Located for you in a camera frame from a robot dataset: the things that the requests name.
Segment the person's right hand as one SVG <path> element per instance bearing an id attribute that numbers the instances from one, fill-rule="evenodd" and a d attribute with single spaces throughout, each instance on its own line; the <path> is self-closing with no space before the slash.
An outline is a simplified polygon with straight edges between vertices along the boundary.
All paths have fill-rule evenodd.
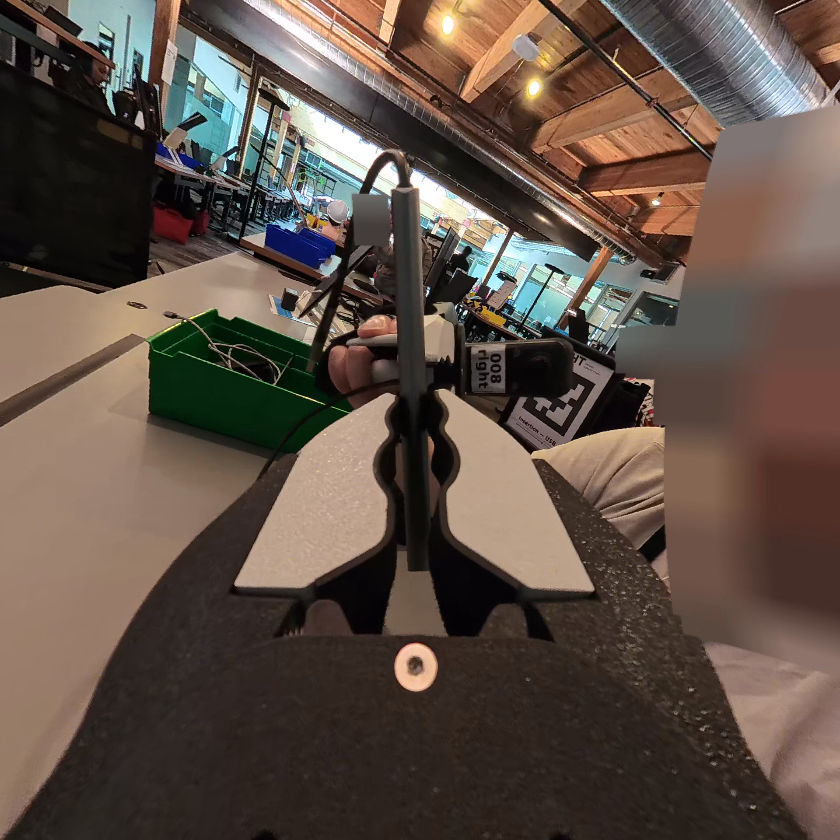
<path id="1" fill-rule="evenodd" d="M 398 325 L 390 314 L 373 314 L 359 327 L 359 338 L 378 338 L 378 334 L 397 334 Z M 365 346 L 336 346 L 328 355 L 328 370 L 331 381 L 338 389 L 338 394 L 346 396 L 346 400 L 353 409 L 360 409 L 362 403 L 394 394 L 394 389 L 373 385 L 373 352 Z"/>

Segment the person's right forearm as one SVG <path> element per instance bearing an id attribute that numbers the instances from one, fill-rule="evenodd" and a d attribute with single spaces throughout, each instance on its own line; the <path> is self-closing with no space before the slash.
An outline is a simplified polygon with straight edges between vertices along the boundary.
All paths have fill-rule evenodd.
<path id="1" fill-rule="evenodd" d="M 634 547 L 664 526 L 664 428 L 634 426 L 537 450 L 545 462 Z"/>

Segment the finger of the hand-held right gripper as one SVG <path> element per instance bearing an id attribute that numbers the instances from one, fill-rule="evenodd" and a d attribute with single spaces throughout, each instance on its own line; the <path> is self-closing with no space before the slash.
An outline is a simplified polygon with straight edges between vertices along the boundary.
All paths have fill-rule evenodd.
<path id="1" fill-rule="evenodd" d="M 427 384 L 465 389 L 465 325 L 444 314 L 427 314 Z"/>

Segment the black white marker sign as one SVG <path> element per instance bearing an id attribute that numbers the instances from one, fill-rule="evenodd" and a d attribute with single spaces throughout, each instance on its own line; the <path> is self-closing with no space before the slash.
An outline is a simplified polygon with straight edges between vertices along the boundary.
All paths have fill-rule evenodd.
<path id="1" fill-rule="evenodd" d="M 510 399 L 499 426 L 529 452 L 554 450 L 591 434 L 622 375 L 615 357 L 573 352 L 572 389 L 554 399 Z"/>

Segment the green plastic bin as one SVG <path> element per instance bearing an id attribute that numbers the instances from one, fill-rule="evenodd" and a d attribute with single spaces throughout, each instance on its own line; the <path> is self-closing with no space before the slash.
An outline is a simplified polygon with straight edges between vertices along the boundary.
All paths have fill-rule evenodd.
<path id="1" fill-rule="evenodd" d="M 163 314 L 173 325 L 147 339 L 154 415 L 277 450 L 303 415 L 333 399 L 308 374 L 309 346 L 298 338 L 227 319 L 218 309 Z M 350 403 L 340 400 L 304 423 L 284 452 L 299 452 L 346 414 Z"/>

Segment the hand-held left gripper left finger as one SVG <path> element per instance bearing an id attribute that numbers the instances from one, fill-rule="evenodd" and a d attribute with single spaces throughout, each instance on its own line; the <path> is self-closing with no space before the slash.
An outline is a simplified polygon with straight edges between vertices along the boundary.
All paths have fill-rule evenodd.
<path id="1" fill-rule="evenodd" d="M 381 459 L 397 440 L 397 403 L 383 394 L 299 450 L 234 580 L 235 593 L 313 593 L 390 554 L 397 502 Z"/>

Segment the black usb cable red plugs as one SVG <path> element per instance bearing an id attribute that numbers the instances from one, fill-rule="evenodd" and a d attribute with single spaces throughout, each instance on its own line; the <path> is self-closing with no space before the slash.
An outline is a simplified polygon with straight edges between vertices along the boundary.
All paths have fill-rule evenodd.
<path id="1" fill-rule="evenodd" d="M 336 399 L 331 399 L 328 403 L 313 409 L 308 415 L 303 415 L 289 431 L 287 437 L 277 445 L 277 450 L 268 454 L 268 459 L 263 462 L 263 467 L 260 469 L 257 474 L 257 481 L 267 478 L 268 467 L 284 454 L 284 447 L 289 445 L 289 440 L 304 426 L 309 423 L 313 419 L 317 419 L 319 414 L 331 410 L 333 407 L 338 407 L 340 400 L 350 400 L 350 396 L 360 396 L 360 394 L 371 394 L 371 390 L 378 390 L 378 389 L 394 389 L 398 385 L 398 379 L 390 379 L 390 381 L 381 381 L 381 384 L 369 384 L 369 385 L 360 385 L 360 389 L 353 389 L 347 394 L 340 394 Z"/>

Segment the red bag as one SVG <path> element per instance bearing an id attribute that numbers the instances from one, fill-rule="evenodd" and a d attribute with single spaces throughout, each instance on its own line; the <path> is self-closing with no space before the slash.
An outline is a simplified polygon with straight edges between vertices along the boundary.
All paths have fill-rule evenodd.
<path id="1" fill-rule="evenodd" d="M 168 205 L 152 205 L 152 235 L 168 239 L 175 243 L 187 243 L 192 235 L 206 235 L 208 211 L 197 211 L 192 219 L 185 219 L 180 211 Z"/>

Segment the thin ceiling pipe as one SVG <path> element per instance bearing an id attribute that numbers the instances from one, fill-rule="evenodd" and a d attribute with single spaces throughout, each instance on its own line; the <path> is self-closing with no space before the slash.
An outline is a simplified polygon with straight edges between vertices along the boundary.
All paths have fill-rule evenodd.
<path id="1" fill-rule="evenodd" d="M 630 75 L 572 16 L 567 16 L 555 3 L 541 0 L 541 7 L 545 7 L 567 31 L 572 31 L 573 39 L 581 41 L 583 47 L 589 47 L 625 87 L 630 87 L 647 110 L 653 110 L 661 120 L 664 120 L 692 149 L 697 149 L 709 163 L 713 154 L 683 126 L 662 103 L 658 97 L 653 97 L 634 75 Z"/>

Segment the black partition panel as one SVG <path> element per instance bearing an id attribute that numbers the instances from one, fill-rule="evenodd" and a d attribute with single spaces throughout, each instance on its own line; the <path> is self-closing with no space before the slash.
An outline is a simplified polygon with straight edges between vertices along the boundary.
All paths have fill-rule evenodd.
<path id="1" fill-rule="evenodd" d="M 152 133 L 0 68 L 0 259 L 119 289 L 147 280 Z"/>

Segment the small silver ventilation duct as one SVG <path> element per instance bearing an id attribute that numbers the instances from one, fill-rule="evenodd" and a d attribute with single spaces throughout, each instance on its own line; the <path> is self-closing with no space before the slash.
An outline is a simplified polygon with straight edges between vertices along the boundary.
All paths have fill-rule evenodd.
<path id="1" fill-rule="evenodd" d="M 465 130 L 394 74 L 369 63 L 365 56 L 347 54 L 287 3 L 248 3 L 248 7 L 261 16 L 257 36 L 267 41 L 263 54 L 281 50 L 281 63 L 293 75 L 496 209 L 524 235 L 543 235 L 581 259 L 605 245 L 622 263 L 664 266 L 664 256 L 634 235 L 598 223 L 589 215 L 589 205 L 578 209 L 568 196 L 545 191 L 506 154 L 506 148 Z"/>

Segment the large silver ventilation duct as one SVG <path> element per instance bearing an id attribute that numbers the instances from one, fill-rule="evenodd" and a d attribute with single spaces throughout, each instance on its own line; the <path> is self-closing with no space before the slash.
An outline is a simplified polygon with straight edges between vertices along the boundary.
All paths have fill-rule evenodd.
<path id="1" fill-rule="evenodd" d="M 829 87 L 758 0 L 605 0 L 720 124 L 820 110 Z"/>

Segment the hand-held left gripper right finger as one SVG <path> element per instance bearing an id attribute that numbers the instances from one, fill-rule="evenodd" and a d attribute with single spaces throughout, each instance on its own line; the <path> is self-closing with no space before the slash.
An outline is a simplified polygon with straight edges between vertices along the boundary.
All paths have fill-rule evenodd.
<path id="1" fill-rule="evenodd" d="M 578 551 L 531 454 L 451 390 L 433 390 L 440 528 L 520 596 L 591 596 Z"/>

